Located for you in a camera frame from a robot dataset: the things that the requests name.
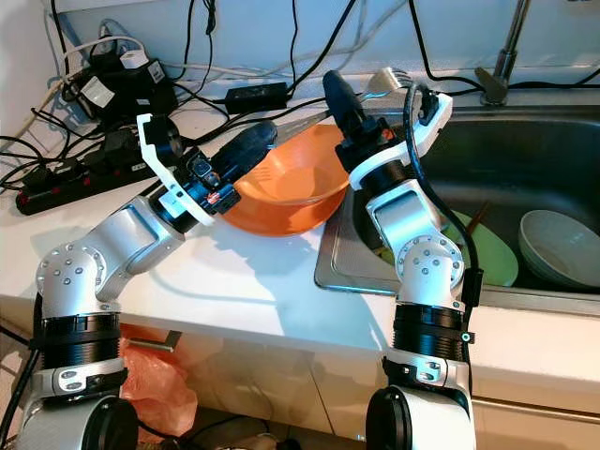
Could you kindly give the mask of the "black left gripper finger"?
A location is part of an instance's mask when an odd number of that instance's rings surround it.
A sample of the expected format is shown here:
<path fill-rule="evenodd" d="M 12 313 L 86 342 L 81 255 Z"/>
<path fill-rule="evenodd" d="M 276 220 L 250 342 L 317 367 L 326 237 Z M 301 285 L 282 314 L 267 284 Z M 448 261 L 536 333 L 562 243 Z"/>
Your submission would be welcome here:
<path fill-rule="evenodd" d="M 236 183 L 263 159 L 278 137 L 278 126 L 271 121 L 244 129 L 217 151 L 217 174 L 224 183 Z"/>

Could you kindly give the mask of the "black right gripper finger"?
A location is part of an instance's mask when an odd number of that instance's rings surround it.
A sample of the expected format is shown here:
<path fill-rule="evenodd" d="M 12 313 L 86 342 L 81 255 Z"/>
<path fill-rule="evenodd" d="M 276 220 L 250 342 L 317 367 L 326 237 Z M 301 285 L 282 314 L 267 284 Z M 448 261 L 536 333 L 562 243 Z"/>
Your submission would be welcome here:
<path fill-rule="evenodd" d="M 354 90 L 335 69 L 324 73 L 322 87 L 327 111 L 334 117 L 343 137 L 351 141 L 360 139 L 366 131 L 368 116 Z"/>

